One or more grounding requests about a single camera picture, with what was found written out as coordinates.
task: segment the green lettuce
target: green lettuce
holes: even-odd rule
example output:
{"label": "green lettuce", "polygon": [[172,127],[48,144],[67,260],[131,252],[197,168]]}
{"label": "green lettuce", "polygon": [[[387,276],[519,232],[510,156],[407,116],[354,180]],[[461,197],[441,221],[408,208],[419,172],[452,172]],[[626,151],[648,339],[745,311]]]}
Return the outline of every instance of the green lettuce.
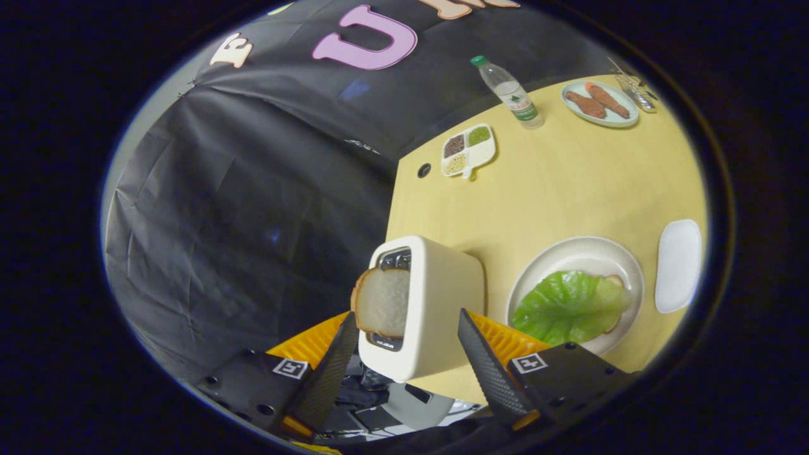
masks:
{"label": "green lettuce", "polygon": [[555,272],[520,300],[511,325],[551,346],[583,343],[615,326],[629,304],[629,291],[605,278]]}

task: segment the green bottle cap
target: green bottle cap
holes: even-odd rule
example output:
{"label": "green bottle cap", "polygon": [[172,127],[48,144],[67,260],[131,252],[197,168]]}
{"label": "green bottle cap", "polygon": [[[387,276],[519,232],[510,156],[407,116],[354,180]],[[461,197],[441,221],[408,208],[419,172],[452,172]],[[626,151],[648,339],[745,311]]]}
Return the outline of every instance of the green bottle cap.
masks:
{"label": "green bottle cap", "polygon": [[470,62],[472,62],[472,64],[474,66],[483,66],[486,63],[489,63],[489,59],[486,58],[486,57],[483,57],[482,55],[478,55],[477,57],[470,60]]}

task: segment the beans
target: beans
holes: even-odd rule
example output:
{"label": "beans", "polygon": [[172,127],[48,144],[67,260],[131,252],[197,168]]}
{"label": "beans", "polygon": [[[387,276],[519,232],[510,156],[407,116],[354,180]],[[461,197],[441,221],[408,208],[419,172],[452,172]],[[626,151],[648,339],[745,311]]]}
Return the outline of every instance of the beans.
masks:
{"label": "beans", "polygon": [[450,139],[449,142],[447,142],[447,145],[444,146],[444,158],[449,158],[463,149],[464,136],[462,134],[458,134],[454,138]]}
{"label": "beans", "polygon": [[454,174],[466,168],[466,155],[457,155],[455,158],[444,163],[444,173]]}
{"label": "beans", "polygon": [[475,144],[479,144],[491,137],[492,135],[489,134],[488,128],[486,128],[485,126],[479,126],[469,132],[469,146],[471,147]]}

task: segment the plastic bottle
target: plastic bottle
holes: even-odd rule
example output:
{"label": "plastic bottle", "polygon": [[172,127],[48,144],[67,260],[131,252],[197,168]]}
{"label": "plastic bottle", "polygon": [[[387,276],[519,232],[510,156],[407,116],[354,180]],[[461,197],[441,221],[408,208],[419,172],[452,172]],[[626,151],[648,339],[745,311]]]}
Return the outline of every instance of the plastic bottle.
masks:
{"label": "plastic bottle", "polygon": [[542,126],[544,123],[542,114],[536,110],[531,98],[528,97],[523,86],[519,85],[517,79],[514,79],[514,76],[500,66],[489,62],[489,59],[482,55],[478,55],[470,62],[481,72],[483,82],[492,89],[495,95],[500,97],[500,100],[506,104],[523,127],[533,130]]}

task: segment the table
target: table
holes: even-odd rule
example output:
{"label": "table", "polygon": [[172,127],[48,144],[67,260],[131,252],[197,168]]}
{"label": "table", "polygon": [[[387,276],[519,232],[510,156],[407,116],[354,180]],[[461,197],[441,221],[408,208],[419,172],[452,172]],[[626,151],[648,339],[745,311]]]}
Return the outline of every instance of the table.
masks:
{"label": "table", "polygon": [[[612,75],[585,79],[619,88]],[[624,245],[640,262],[646,292],[635,323],[603,357],[632,372],[654,358],[686,311],[661,314],[654,307],[657,249],[663,229],[677,219],[694,219],[707,243],[700,166],[665,104],[656,103],[657,113],[640,112],[628,129],[606,128],[563,104],[565,84],[530,93],[545,116],[536,130],[525,130],[500,104],[400,159],[387,240],[418,234],[477,257],[486,277],[485,314],[501,323],[511,287],[543,249],[572,236]],[[491,125],[497,142],[493,160],[476,168],[474,181],[444,176],[444,141],[481,122]],[[432,171],[419,178],[424,163]],[[409,383],[486,403],[469,364]]]}

